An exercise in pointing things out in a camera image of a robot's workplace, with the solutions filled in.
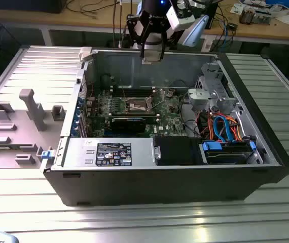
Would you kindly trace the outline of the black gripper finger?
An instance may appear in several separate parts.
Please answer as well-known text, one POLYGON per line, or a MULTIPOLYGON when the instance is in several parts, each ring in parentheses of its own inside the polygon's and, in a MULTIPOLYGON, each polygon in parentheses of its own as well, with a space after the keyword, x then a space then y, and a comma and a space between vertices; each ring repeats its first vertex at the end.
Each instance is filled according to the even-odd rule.
POLYGON ((159 59, 162 60, 166 47, 169 48, 177 44, 179 32, 173 30, 168 21, 161 21, 158 25, 157 33, 160 35, 161 39, 161 51, 159 54, 159 59), (172 32, 170 37, 167 35, 169 29, 171 29, 172 32))
POLYGON ((128 15, 126 23, 132 41, 141 47, 140 57, 143 59, 145 57, 145 43, 152 32, 153 21, 148 16, 128 15), (142 31, 140 34, 136 32, 136 26, 138 23, 142 25, 142 31))

